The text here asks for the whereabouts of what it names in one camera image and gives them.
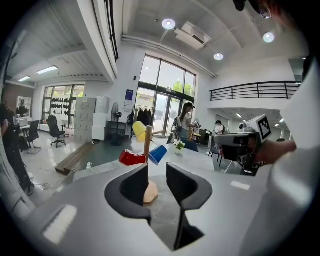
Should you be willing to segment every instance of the ceiling light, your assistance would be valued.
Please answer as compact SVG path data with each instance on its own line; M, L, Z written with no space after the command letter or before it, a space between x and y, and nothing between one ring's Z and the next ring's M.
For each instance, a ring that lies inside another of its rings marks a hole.
M37 73L40 75L40 74L43 74L43 73L46 73L46 72L49 72L49 71L52 71L52 70L57 70L57 69L58 68L56 66L51 66L51 67L45 68L43 70L40 70Z
M19 82L23 82L26 81L30 78L30 76L25 76L24 78L21 78L20 80L18 80Z
M270 32L267 32L263 35L263 40L266 42L266 43L271 43L275 40L275 36L274 34L270 33Z
M222 53L216 53L216 54L214 55L214 59L215 59L216 61L221 61L221 60L224 59L224 55L223 55Z
M164 21L162 21L162 27L166 30L173 30L176 26L176 23L173 19L166 18Z

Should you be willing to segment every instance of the poster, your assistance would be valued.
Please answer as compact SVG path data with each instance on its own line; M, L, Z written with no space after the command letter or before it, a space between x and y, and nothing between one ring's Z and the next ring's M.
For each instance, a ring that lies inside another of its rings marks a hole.
M126 94L125 94L125 100L124 100L124 104L125 105L132 105L132 98L134 96L134 91L133 90L126 90Z

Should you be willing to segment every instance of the glass door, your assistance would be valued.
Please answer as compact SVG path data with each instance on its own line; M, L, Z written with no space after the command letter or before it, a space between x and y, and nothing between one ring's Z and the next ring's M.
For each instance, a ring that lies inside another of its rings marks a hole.
M157 93L155 102L155 113L153 122L153 131L158 132L166 129L167 105L169 96ZM154 135L154 137L165 137L166 133Z
M172 125L174 124L175 118L179 115L180 99L171 97L170 106L168 108L168 117L166 124L166 136L169 136L171 133Z

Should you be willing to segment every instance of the blue mug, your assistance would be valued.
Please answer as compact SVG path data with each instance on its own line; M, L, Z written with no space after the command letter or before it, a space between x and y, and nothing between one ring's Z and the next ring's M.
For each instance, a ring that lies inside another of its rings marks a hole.
M167 149L165 148L165 146L163 145L157 146L154 150L149 152L149 159L152 163L158 166L166 153L167 153Z

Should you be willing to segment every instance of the office chair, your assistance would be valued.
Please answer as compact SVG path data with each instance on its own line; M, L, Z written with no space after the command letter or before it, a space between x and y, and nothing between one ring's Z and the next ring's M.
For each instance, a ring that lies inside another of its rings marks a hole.
M181 141L185 144L184 145L185 149L192 150L192 151L195 151L195 152L199 152L197 143L195 143L194 141L188 141L186 139L181 139Z
M54 115L50 115L46 121L46 123L49 126L50 129L50 135L54 138L56 138L56 141L51 143L55 144L55 147L58 147L59 143L63 143L64 145L66 145L65 140L64 139L60 139L61 135L64 135L66 132L64 130L60 131L59 127L58 127L58 122L57 122L57 118Z
M39 126L39 120L38 121L33 121L30 124L30 129L29 129L29 134L26 137L26 141L29 143L29 149L27 151L28 154L37 154L42 147L40 146L35 146L34 140L39 139L39 134L38 134L38 126Z

